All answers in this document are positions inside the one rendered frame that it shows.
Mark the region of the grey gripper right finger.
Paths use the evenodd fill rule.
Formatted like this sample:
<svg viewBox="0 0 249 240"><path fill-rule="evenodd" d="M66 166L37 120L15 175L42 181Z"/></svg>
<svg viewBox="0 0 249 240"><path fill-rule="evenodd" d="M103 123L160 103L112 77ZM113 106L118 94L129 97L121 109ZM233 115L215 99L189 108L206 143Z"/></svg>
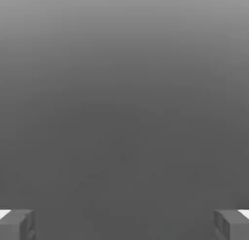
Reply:
<svg viewBox="0 0 249 240"><path fill-rule="evenodd" d="M249 240L249 209L215 210L215 240Z"/></svg>

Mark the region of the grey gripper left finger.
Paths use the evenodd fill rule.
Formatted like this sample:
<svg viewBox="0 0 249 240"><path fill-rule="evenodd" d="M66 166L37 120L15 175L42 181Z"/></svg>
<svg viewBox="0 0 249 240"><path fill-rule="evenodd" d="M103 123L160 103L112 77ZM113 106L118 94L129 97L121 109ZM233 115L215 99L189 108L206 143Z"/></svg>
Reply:
<svg viewBox="0 0 249 240"><path fill-rule="evenodd" d="M0 240L36 240L36 212L0 209Z"/></svg>

